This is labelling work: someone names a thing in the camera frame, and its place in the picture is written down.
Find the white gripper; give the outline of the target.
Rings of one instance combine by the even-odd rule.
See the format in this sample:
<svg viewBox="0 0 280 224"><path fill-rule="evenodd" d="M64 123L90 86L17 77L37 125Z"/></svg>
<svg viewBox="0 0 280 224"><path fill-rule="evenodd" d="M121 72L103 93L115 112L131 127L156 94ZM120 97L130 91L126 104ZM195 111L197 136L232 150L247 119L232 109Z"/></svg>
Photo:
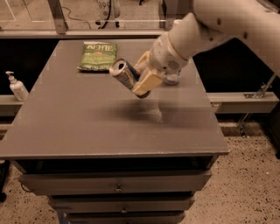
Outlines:
<svg viewBox="0 0 280 224"><path fill-rule="evenodd" d="M187 59L180 56L173 48L168 34L165 32L157 38L150 51L144 52L134 68L140 73L144 73L150 68L150 64L156 68L140 76L140 80L132 88L132 93L138 97L146 97L151 90L163 82L165 72L168 75L176 74L188 63Z"/></svg>

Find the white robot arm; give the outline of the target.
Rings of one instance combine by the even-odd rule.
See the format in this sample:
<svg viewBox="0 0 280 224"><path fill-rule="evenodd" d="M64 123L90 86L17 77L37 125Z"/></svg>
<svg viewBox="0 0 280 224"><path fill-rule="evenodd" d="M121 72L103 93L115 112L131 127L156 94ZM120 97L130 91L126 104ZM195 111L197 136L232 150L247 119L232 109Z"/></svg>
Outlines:
<svg viewBox="0 0 280 224"><path fill-rule="evenodd" d="M135 64L142 96L176 74L190 58L239 39L274 74L280 74L280 12L269 0L191 0L192 11L158 37Z"/></svg>

